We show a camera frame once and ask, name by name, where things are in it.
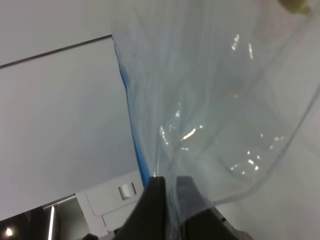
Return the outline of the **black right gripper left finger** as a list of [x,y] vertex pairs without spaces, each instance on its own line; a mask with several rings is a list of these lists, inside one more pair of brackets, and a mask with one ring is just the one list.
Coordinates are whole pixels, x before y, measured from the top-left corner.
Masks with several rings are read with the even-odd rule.
[[134,210],[115,234],[116,240],[170,240],[166,182],[150,177]]

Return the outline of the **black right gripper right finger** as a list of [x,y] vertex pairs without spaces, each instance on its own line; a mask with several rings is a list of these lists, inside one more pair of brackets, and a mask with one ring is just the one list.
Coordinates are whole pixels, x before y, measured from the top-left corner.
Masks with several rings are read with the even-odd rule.
[[181,240],[236,240],[237,237],[207,207],[193,178],[178,176],[176,194]]

